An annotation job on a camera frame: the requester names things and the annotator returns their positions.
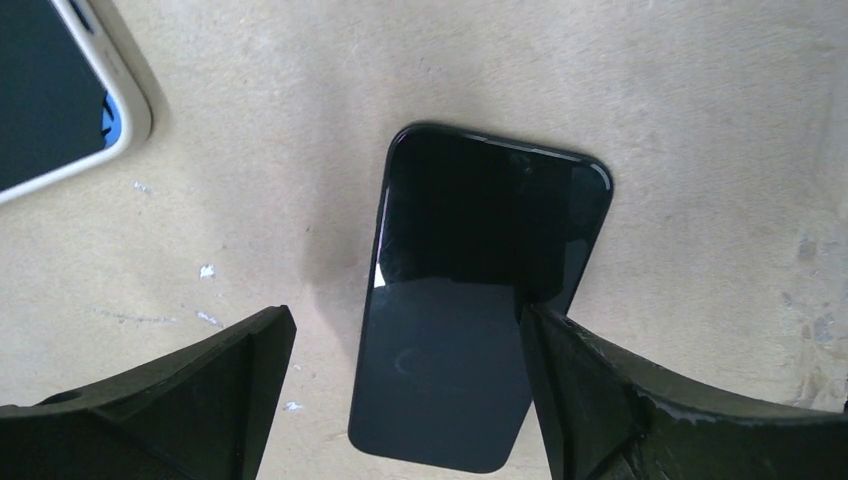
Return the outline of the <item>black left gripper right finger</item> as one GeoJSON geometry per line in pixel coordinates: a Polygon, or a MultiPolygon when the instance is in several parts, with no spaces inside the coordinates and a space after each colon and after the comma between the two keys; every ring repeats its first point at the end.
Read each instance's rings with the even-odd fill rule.
{"type": "Polygon", "coordinates": [[[519,323],[555,479],[843,479],[847,417],[722,390],[543,305],[519,323]]]}

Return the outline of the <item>black phone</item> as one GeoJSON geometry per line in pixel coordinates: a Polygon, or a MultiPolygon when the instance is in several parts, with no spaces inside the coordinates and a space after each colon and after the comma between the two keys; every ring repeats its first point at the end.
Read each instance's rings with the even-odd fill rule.
{"type": "Polygon", "coordinates": [[[613,191],[583,153],[431,121],[401,129],[381,185],[351,444],[500,469],[532,401],[522,309],[568,311],[613,191]]]}
{"type": "Polygon", "coordinates": [[[107,91],[49,1],[1,4],[1,188],[110,147],[107,91]]]}

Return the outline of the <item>clear grey phone case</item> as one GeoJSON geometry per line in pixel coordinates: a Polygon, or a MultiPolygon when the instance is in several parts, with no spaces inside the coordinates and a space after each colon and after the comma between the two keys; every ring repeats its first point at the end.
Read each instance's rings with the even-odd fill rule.
{"type": "Polygon", "coordinates": [[[149,136],[152,113],[134,78],[120,55],[117,45],[101,21],[92,1],[49,1],[65,22],[83,55],[89,61],[108,93],[107,105],[112,110],[114,123],[120,127],[114,143],[93,155],[79,159],[26,183],[8,190],[1,188],[2,202],[42,189],[65,178],[76,175],[110,161],[133,147],[143,143],[149,136]]]}

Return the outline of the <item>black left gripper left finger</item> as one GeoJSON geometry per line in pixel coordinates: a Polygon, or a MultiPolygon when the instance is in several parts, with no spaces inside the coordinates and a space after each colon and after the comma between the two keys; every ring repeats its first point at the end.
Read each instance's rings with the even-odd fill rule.
{"type": "Polygon", "coordinates": [[[5,479],[253,479],[296,336],[285,306],[110,378],[1,409],[5,479]]]}

